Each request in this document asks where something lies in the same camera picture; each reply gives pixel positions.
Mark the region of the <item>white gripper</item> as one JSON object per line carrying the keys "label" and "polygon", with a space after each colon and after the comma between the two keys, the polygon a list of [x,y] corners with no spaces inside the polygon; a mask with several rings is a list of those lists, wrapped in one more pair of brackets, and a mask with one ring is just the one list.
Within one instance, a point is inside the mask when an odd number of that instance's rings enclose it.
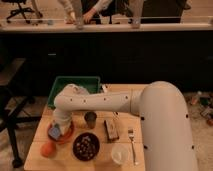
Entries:
{"label": "white gripper", "polygon": [[53,121],[55,124],[59,126],[61,134],[64,135],[68,131],[71,125],[72,119],[71,119],[71,116],[69,115],[54,114]]}

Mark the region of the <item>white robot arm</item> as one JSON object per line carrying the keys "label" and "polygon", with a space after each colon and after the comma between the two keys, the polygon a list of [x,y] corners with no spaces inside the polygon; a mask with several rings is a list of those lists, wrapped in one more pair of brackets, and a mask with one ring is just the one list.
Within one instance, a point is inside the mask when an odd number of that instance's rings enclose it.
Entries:
{"label": "white robot arm", "polygon": [[54,121],[70,123],[73,111],[108,111],[142,119],[146,171],[198,171],[188,109],[180,90],[156,81],[142,90],[79,94],[65,86],[54,99]]}

